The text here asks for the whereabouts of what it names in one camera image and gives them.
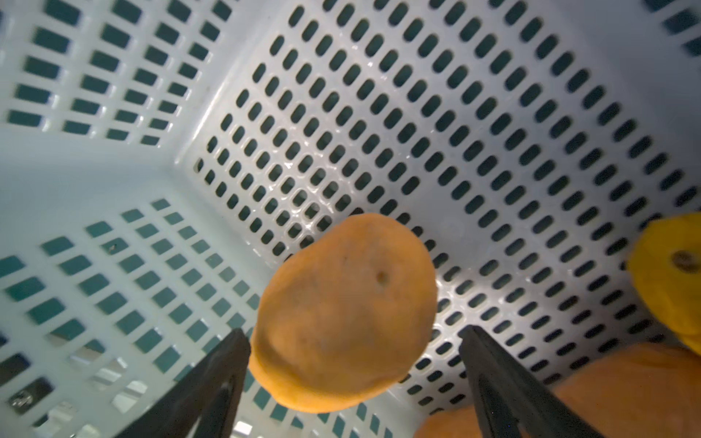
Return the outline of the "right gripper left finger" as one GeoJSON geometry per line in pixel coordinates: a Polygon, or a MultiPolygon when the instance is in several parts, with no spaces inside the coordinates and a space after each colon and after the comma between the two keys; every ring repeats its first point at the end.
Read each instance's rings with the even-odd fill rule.
{"type": "Polygon", "coordinates": [[[233,432],[251,347],[232,330],[120,437],[228,437],[233,432]]]}

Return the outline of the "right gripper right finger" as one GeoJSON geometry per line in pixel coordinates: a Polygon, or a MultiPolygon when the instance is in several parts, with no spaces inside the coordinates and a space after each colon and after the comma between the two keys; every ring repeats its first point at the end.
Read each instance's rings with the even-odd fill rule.
{"type": "Polygon", "coordinates": [[[600,437],[483,328],[468,325],[459,354],[484,437],[600,437]]]}

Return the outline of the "wrinkled orange potato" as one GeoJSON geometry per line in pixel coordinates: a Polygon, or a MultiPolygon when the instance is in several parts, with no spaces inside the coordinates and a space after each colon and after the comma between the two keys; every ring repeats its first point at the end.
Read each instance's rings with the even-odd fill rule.
{"type": "MultiPolygon", "coordinates": [[[[600,437],[700,434],[700,358],[686,349],[638,343],[585,366],[550,392],[600,437]]],[[[415,436],[484,437],[474,403],[430,416],[415,436]]]]}

